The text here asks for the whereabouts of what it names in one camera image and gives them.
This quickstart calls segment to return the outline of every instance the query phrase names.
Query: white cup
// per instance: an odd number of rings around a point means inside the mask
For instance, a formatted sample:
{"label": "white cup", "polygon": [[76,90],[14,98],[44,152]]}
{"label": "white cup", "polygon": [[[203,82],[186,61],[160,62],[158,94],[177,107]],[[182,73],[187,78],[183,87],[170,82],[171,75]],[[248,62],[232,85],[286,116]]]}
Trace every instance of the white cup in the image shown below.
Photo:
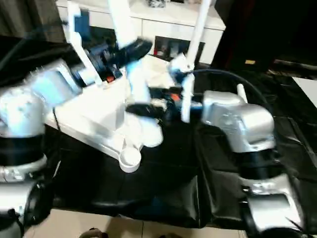
{"label": "white cup", "polygon": [[141,153],[135,147],[124,148],[119,155],[120,168],[126,173],[136,171],[141,162]]}

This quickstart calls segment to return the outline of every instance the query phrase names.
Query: yellow label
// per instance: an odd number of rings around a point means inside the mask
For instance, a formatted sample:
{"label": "yellow label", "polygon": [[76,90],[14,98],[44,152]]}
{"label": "yellow label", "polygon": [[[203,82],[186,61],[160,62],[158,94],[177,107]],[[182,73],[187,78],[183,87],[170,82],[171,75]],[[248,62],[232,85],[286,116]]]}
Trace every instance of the yellow label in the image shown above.
{"label": "yellow label", "polygon": [[255,64],[256,61],[255,60],[250,60],[250,59],[247,59],[245,64]]}

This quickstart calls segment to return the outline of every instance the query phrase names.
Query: red object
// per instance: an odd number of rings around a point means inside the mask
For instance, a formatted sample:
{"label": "red object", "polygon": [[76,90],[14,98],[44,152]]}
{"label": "red object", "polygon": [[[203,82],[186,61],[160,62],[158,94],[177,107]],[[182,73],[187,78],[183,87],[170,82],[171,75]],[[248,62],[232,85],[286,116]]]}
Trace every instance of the red object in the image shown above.
{"label": "red object", "polygon": [[178,95],[178,94],[175,94],[175,93],[172,93],[172,94],[170,95],[170,97],[171,97],[174,101],[179,101],[179,100],[180,100],[179,95]]}
{"label": "red object", "polygon": [[107,82],[108,83],[111,83],[111,82],[113,82],[114,81],[114,77],[113,76],[108,76],[107,77]]}

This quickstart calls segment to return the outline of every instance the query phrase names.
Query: cord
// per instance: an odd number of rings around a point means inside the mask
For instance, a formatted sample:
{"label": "cord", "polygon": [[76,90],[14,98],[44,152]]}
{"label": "cord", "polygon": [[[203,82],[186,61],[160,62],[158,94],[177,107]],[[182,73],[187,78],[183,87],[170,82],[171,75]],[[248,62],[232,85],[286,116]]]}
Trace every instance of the cord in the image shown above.
{"label": "cord", "polygon": [[[26,34],[26,36],[24,38],[22,38],[4,57],[3,59],[0,61],[0,71],[2,71],[4,69],[4,67],[9,63],[9,61],[11,60],[11,58],[20,50],[22,49],[25,44],[33,39],[38,33],[40,32],[45,32],[48,29],[50,29],[53,26],[58,26],[58,25],[67,25],[66,21],[57,21],[57,22],[53,22],[53,23],[48,23],[45,24],[43,26],[37,27],[36,29],[34,29],[33,31],[29,32]],[[2,81],[0,86],[3,86],[4,84],[6,84],[6,81]]]}
{"label": "cord", "polygon": [[247,79],[239,76],[238,74],[235,74],[235,73],[232,73],[232,72],[229,72],[229,71],[225,71],[225,70],[221,70],[221,69],[215,69],[215,68],[196,69],[196,70],[193,70],[193,71],[191,71],[189,73],[195,74],[195,73],[198,73],[198,72],[218,73],[218,74],[228,75],[228,76],[234,78],[235,80],[239,81],[240,83],[248,86],[249,89],[251,89],[258,96],[258,98],[260,98],[262,100],[262,102],[265,105],[266,109],[272,114],[271,105],[268,103],[268,101],[266,100],[264,95],[261,93],[261,91],[255,85],[253,85]]}
{"label": "cord", "polygon": [[58,171],[58,168],[60,166],[60,163],[61,163],[61,136],[62,136],[62,132],[61,132],[61,129],[60,129],[60,125],[59,125],[59,122],[57,120],[57,116],[56,116],[56,111],[55,111],[55,108],[53,108],[53,115],[54,115],[54,119],[55,119],[55,122],[56,122],[56,126],[57,126],[57,129],[59,131],[59,135],[58,135],[58,140],[57,140],[57,146],[58,146],[58,164],[56,166],[56,169],[55,169],[55,172],[53,174],[53,178],[56,176],[57,174],[57,171]]}

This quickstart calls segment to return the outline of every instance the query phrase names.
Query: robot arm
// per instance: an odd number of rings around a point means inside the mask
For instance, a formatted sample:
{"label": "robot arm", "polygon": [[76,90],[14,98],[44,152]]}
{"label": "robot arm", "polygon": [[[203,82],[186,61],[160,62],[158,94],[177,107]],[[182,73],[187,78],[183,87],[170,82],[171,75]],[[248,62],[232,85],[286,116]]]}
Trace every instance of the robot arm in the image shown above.
{"label": "robot arm", "polygon": [[[94,53],[89,59],[98,73],[117,78],[117,68],[140,59],[151,46],[138,39],[110,54],[103,45],[90,50]],[[0,238],[20,237],[49,215],[53,190],[42,172],[47,164],[42,147],[45,117],[95,83],[86,71],[82,63],[69,67],[60,59],[31,72],[22,85],[0,96]]]}
{"label": "robot arm", "polygon": [[247,234],[271,229],[299,232],[301,206],[288,174],[276,162],[274,121],[265,108],[248,104],[233,93],[206,91],[202,122],[220,128],[234,152],[246,197],[241,215]]}

